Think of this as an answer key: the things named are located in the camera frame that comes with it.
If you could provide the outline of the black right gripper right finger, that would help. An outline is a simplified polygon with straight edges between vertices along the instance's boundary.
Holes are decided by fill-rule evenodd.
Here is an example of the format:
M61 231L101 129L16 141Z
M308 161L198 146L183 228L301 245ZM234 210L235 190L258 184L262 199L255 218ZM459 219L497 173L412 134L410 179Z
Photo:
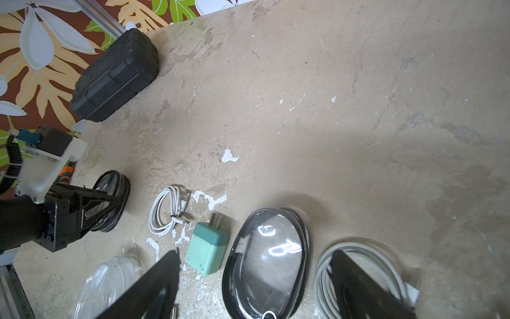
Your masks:
M330 279L342 318L416 318L413 308L381 288L346 253L334 251Z

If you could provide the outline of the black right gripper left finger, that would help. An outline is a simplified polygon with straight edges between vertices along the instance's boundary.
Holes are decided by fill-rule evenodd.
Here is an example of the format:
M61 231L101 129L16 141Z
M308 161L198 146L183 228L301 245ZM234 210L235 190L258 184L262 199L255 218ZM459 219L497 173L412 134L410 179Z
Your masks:
M176 318L179 249L168 251L98 318Z

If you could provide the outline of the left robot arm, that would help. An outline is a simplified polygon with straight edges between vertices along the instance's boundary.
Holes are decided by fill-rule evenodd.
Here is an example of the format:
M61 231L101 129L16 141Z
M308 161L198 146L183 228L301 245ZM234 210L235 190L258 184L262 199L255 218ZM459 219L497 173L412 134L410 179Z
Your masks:
M51 252L93 231L117 225L130 195L129 179L116 170L103 173L93 188L60 182L70 162L79 160L86 142L48 126L8 133L7 169L1 173L1 250L34 241Z

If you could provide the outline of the mint green charger plug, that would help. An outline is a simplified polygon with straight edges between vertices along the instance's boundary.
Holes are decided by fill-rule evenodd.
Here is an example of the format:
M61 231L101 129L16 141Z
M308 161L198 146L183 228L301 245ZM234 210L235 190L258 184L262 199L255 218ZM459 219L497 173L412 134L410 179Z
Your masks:
M185 256L185 262L203 276L220 269L227 250L230 233L219 227L221 217L213 213L209 222L196 224Z

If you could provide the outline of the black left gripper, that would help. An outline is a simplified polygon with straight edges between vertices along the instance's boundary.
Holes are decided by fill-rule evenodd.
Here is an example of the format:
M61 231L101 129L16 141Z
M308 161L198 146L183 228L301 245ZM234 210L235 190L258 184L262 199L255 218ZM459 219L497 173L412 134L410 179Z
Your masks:
M103 203L108 206L86 216L87 211ZM53 253L60 251L90 231L87 223L97 223L120 204L120 196L108 195L104 191L54 184L45 196L45 203L41 204L45 224L42 235L35 242Z

